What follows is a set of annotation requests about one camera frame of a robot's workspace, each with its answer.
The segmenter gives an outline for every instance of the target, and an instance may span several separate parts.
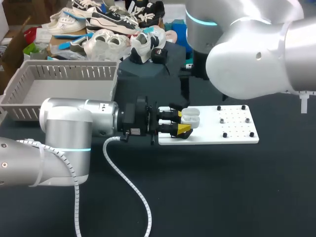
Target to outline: white robotic arm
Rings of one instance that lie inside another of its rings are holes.
[[[316,18],[304,19],[297,0],[201,2],[187,3],[187,38],[208,53],[206,72],[218,90],[236,99],[279,92],[306,99],[316,90]]]

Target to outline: red object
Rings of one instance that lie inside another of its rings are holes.
[[[34,42],[36,38],[36,30],[37,28],[41,28],[41,26],[31,27],[27,31],[24,32],[24,37],[27,44],[31,44]]]

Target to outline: dark table surface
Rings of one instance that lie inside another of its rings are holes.
[[[179,102],[177,78],[120,79],[120,106],[148,95],[161,106]],[[151,146],[149,137],[112,142],[108,153],[147,199],[151,237],[298,237],[316,232],[316,100],[300,114],[296,96],[228,99],[208,81],[192,78],[191,104],[250,106],[255,145]],[[37,123],[6,119],[0,136],[44,142]],[[107,164],[104,140],[93,139],[88,181],[80,186],[83,237],[142,237],[147,215],[139,197]],[[73,187],[0,190],[3,237],[73,237]]]

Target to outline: gray plastic basket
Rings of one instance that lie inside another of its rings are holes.
[[[112,101],[117,62],[25,61],[11,78],[0,107],[14,120],[39,120],[47,98]]]

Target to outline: clear plastic bag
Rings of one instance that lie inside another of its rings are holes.
[[[72,52],[71,50],[60,50],[58,45],[50,45],[50,52],[53,55],[59,55],[69,60],[87,60],[86,56],[82,56],[81,54]]]

